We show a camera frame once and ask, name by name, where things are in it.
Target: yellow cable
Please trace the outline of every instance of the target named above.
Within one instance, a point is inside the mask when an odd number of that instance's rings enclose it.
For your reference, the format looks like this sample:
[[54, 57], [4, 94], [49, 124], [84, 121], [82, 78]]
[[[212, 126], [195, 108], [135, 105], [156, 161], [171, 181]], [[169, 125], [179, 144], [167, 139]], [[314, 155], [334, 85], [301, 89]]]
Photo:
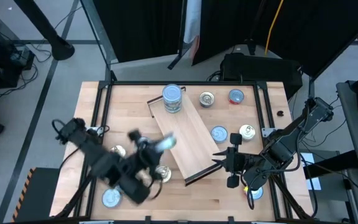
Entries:
[[276, 18], [277, 18], [277, 16], [278, 16], [278, 13], [280, 12], [281, 5], [283, 4], [283, 2], [284, 2], [284, 0], [281, 0], [281, 1], [280, 1], [280, 4], [278, 5], [277, 11], [276, 11], [276, 15], [274, 16], [272, 25], [270, 26], [270, 29], [268, 30], [268, 36], [267, 36], [267, 42], [266, 42], [266, 48], [265, 48], [265, 55], [267, 55], [267, 49], [268, 49], [268, 47], [269, 47], [270, 35], [271, 35], [271, 33], [272, 33], [272, 29], [273, 29], [274, 23], [276, 22]]

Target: black curtain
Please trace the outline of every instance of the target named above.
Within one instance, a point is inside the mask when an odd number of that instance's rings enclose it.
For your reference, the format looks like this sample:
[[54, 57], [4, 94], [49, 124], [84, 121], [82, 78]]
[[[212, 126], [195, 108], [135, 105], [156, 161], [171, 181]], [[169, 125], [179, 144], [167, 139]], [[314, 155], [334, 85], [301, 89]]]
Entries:
[[94, 0], [119, 62], [178, 53], [182, 0]]
[[[249, 38], [260, 0], [203, 1], [200, 63]], [[253, 34], [265, 45], [280, 0], [266, 1]], [[358, 36], [358, 0], [284, 0], [270, 36], [269, 50], [303, 65], [317, 77]]]

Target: blue can lid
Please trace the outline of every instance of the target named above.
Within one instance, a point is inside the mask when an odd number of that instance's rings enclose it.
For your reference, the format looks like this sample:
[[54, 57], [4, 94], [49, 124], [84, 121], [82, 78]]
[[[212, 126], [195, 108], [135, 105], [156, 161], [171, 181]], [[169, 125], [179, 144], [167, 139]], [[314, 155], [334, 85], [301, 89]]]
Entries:
[[169, 84], [162, 90], [162, 97], [166, 101], [179, 101], [181, 99], [181, 89], [178, 85]]
[[230, 97], [230, 100], [232, 100], [236, 103], [241, 103], [244, 99], [244, 94], [241, 90], [234, 89], [234, 90], [230, 91], [229, 97]]
[[222, 143], [227, 139], [227, 130], [222, 126], [216, 126], [212, 129], [211, 136], [216, 143]]

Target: wooden table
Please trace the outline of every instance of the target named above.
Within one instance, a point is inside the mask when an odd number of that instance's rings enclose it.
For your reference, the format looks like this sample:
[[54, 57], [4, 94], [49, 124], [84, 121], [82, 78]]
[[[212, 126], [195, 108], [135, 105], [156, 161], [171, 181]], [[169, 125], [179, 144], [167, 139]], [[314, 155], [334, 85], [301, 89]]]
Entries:
[[[267, 83], [268, 93], [272, 106], [273, 117], [277, 128], [284, 128], [291, 122], [290, 111], [282, 83]], [[97, 93], [97, 82], [84, 82], [81, 87], [74, 117], [83, 118], [90, 124]], [[127, 133], [139, 128], [144, 136], [151, 139], [162, 137], [156, 120], [151, 115], [147, 101], [162, 94], [163, 86], [142, 85], [114, 85], [110, 100], [107, 125], [110, 131], [104, 136], [103, 145], [110, 149], [115, 145], [122, 145], [127, 153], [131, 153], [133, 145], [127, 138]], [[233, 88], [242, 90], [245, 99], [240, 105], [232, 105], [227, 96]], [[199, 104], [199, 95], [203, 91], [210, 91], [215, 96], [215, 103], [211, 108], [202, 108]], [[98, 116], [101, 122], [104, 96]], [[186, 86], [186, 94], [190, 97], [198, 110], [204, 124], [211, 130], [214, 126], [224, 126], [229, 133], [238, 133], [243, 124], [251, 124], [259, 130], [259, 122], [255, 107], [254, 91], [251, 86]], [[264, 121], [267, 125], [267, 115], [263, 93], [259, 90]], [[284, 116], [278, 117], [276, 112], [282, 110]], [[229, 140], [218, 144], [220, 150], [230, 146]], [[69, 155], [75, 146], [70, 144], [66, 148], [65, 157]], [[250, 142], [243, 142], [239, 150], [241, 152], [258, 154], [262, 150], [262, 138], [257, 131], [256, 137]], [[295, 167], [296, 157], [289, 168]], [[274, 221], [272, 199], [269, 185], [265, 184], [263, 197], [255, 201], [255, 209], [250, 210], [242, 187], [229, 189], [226, 187], [228, 173], [222, 169], [209, 175], [187, 187], [172, 154], [167, 151], [162, 157], [161, 164], [169, 166], [172, 170], [172, 178], [163, 185], [162, 193], [152, 201], [146, 201], [142, 205], [132, 204], [123, 197], [121, 204], [116, 208], [106, 208], [101, 201], [102, 194], [108, 186], [98, 180], [94, 195], [94, 204], [91, 218], [93, 220], [144, 220], [146, 215], [151, 215], [152, 220], [192, 220], [192, 221], [226, 221], [228, 216], [233, 216], [236, 221]], [[70, 200], [78, 188], [83, 154], [76, 153], [70, 158], [61, 170], [55, 197], [50, 215], [57, 214]], [[312, 214], [309, 192], [303, 169], [285, 174], [287, 186], [297, 202], [306, 213]], [[153, 195], [158, 187], [152, 189]], [[277, 189], [281, 216], [285, 216], [282, 202], [282, 194]], [[85, 214], [86, 202], [89, 192], [83, 195], [81, 214]]]

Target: tin can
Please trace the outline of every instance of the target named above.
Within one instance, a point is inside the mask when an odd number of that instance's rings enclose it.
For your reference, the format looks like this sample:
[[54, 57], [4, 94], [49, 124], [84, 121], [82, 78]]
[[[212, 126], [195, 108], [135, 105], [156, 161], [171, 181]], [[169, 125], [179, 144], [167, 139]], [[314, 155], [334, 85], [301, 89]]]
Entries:
[[209, 108], [214, 103], [214, 95], [210, 92], [200, 94], [200, 104], [202, 107]]
[[155, 171], [162, 176], [162, 182], [166, 183], [171, 179], [172, 172], [167, 166], [158, 166]]
[[229, 93], [229, 102], [238, 105], [240, 104], [244, 99], [244, 93], [241, 90], [234, 89], [231, 90]]
[[[248, 192], [248, 186], [244, 188], [244, 193], [247, 195]], [[252, 197], [254, 200], [260, 199], [264, 194], [264, 189], [260, 187], [258, 190], [251, 190]]]
[[211, 131], [211, 136], [216, 143], [223, 143], [227, 139], [227, 130], [222, 126], [215, 126]]
[[117, 154], [119, 154], [121, 157], [125, 157], [127, 154], [126, 150], [122, 146], [114, 146], [111, 148], [111, 150]]
[[102, 203], [108, 208], [114, 208], [121, 202], [122, 196], [117, 189], [107, 189], [102, 196]]
[[176, 113], [181, 109], [181, 89], [178, 85], [169, 84], [162, 90], [165, 109], [169, 113]]
[[241, 126], [239, 132], [245, 141], [251, 141], [255, 137], [255, 129], [249, 124]]

